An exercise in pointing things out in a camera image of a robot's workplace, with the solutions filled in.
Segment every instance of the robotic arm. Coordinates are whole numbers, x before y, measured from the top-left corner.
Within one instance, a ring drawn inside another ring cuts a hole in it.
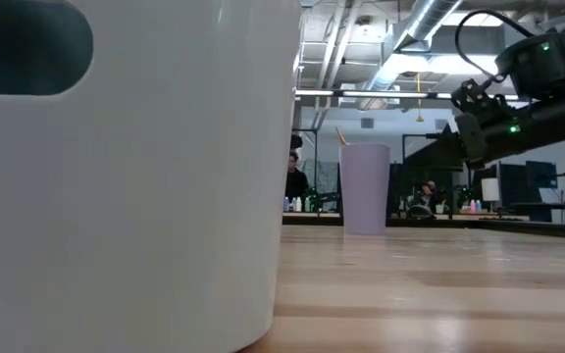
[[[527,38],[496,57],[498,74],[486,72],[463,53],[459,34],[471,17],[485,13],[511,25]],[[485,163],[565,140],[565,33],[533,35],[506,17],[488,10],[470,13],[455,32],[462,59],[488,76],[482,84],[469,79],[451,96],[463,114],[455,117],[458,132],[447,126],[437,141],[407,158],[407,164],[427,168],[462,166],[479,169]],[[501,94],[486,93],[493,83],[510,77],[518,96],[529,101],[510,107]]]

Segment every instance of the fluorescent light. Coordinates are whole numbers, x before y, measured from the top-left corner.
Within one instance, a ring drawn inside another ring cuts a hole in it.
[[[454,12],[448,15],[442,25],[459,25],[461,20],[463,20],[468,15],[467,12]],[[488,14],[478,14],[470,19],[464,24],[464,26],[499,26],[502,25],[502,21],[492,17]]]
[[[415,98],[423,99],[429,96],[429,93],[418,92],[375,92],[375,91],[343,91],[344,97],[361,97],[361,98]]]
[[[327,89],[298,89],[295,91],[297,96],[319,96],[319,97],[330,97],[334,93]]]
[[[422,56],[391,54],[382,71],[385,77],[398,76],[406,72],[425,73],[429,71],[429,61]]]
[[[475,64],[479,65],[486,71],[496,74],[498,68],[494,60],[496,57],[491,55],[472,55],[468,57]],[[466,63],[458,55],[440,55],[431,59],[429,64],[429,72],[447,75],[478,75],[481,74],[479,69]]]

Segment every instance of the white cylindrical container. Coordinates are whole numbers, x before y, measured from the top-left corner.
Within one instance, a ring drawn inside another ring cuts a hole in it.
[[[299,2],[72,2],[85,76],[0,95],[0,353],[238,350],[272,322]]]
[[[488,177],[481,180],[484,201],[500,201],[498,178]]]

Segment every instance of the purple cup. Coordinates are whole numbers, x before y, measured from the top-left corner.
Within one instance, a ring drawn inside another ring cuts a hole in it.
[[[389,147],[358,143],[339,149],[343,229],[346,234],[385,235]]]

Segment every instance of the wooden table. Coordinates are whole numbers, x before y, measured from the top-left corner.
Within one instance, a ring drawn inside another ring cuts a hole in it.
[[[283,227],[275,317],[243,353],[565,353],[565,239]]]

